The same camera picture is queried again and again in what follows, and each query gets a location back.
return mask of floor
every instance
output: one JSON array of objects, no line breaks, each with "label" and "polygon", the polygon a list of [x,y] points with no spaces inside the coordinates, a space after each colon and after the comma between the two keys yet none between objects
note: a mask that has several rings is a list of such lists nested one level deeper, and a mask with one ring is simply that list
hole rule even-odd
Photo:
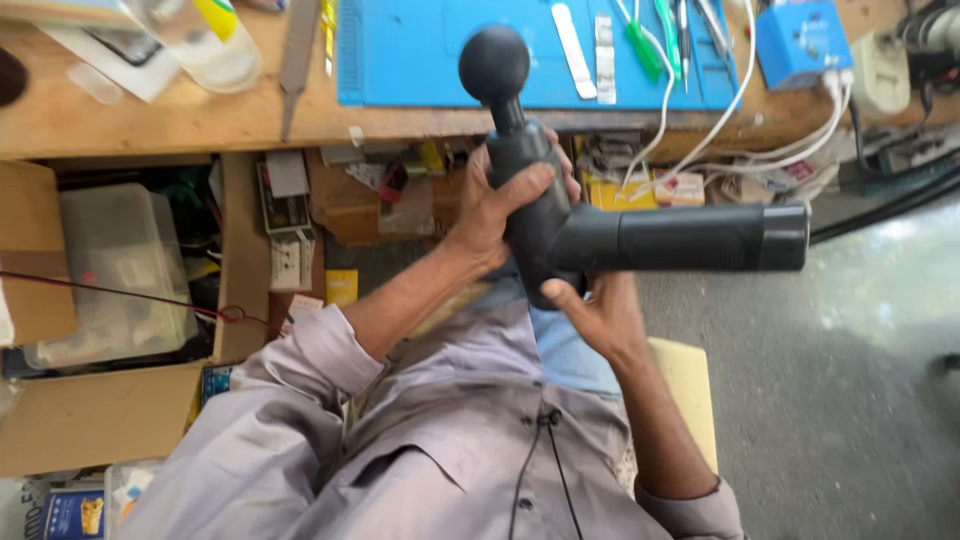
[{"label": "floor", "polygon": [[[958,232],[954,202],[816,246],[800,274],[638,275],[650,334],[708,352],[751,537],[960,537],[960,371],[931,362],[960,352]],[[424,251],[327,244],[361,293]]]}]

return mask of blue jeans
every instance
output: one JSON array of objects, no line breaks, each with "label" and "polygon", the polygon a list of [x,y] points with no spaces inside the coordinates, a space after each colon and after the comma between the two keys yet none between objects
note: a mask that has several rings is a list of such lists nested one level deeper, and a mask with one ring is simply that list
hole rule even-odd
[{"label": "blue jeans", "polygon": [[[523,284],[515,273],[496,278],[484,296],[468,305],[500,306],[526,298]],[[530,321],[537,339],[537,352],[545,378],[562,386],[620,399],[620,385],[610,364],[584,341],[562,311],[529,306]]]}]

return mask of shirt cuff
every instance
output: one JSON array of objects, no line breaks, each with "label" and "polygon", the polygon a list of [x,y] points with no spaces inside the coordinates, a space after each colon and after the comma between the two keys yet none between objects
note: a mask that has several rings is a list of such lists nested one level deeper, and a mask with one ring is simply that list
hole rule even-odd
[{"label": "shirt cuff", "polygon": [[350,396],[363,392],[383,370],[383,363],[357,343],[353,326],[336,306],[299,320],[292,334],[309,365]]},{"label": "shirt cuff", "polygon": [[636,502],[674,538],[743,538],[736,497],[722,479],[713,493],[690,501],[661,499],[637,487]]}]

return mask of blue device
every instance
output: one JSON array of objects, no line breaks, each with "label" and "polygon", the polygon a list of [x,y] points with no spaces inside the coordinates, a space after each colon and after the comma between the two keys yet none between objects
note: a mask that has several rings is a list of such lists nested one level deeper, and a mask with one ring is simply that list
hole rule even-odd
[{"label": "blue device", "polygon": [[756,57],[767,89],[818,84],[831,69],[853,68],[850,45],[833,2],[781,2],[756,19]]},{"label": "blue device", "polygon": [[[570,8],[594,82],[594,19],[601,12],[612,18],[615,105],[577,94],[550,12],[559,1]],[[709,1],[723,20],[720,0]],[[337,100],[344,106],[477,107],[460,85],[457,61],[467,40],[492,24],[512,27],[529,48],[530,77],[520,94],[527,109],[658,110],[666,89],[666,74],[656,85],[643,74],[616,0],[340,0],[338,9]],[[652,0],[640,2],[639,20],[663,42]],[[689,27],[689,93],[674,86],[670,109],[724,110],[737,91],[736,74],[713,50],[696,10]]]}]

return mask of shirt sleeve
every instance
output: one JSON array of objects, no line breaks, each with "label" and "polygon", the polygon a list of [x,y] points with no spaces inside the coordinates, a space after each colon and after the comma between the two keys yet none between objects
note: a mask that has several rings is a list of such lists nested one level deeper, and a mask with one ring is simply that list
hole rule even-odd
[{"label": "shirt sleeve", "polygon": [[722,479],[713,493],[691,501],[661,499],[638,486],[636,502],[674,538],[745,538],[736,497]]},{"label": "shirt sleeve", "polygon": [[115,535],[272,538],[313,502],[341,443],[339,396],[383,364],[337,307],[298,321],[233,371]]}]

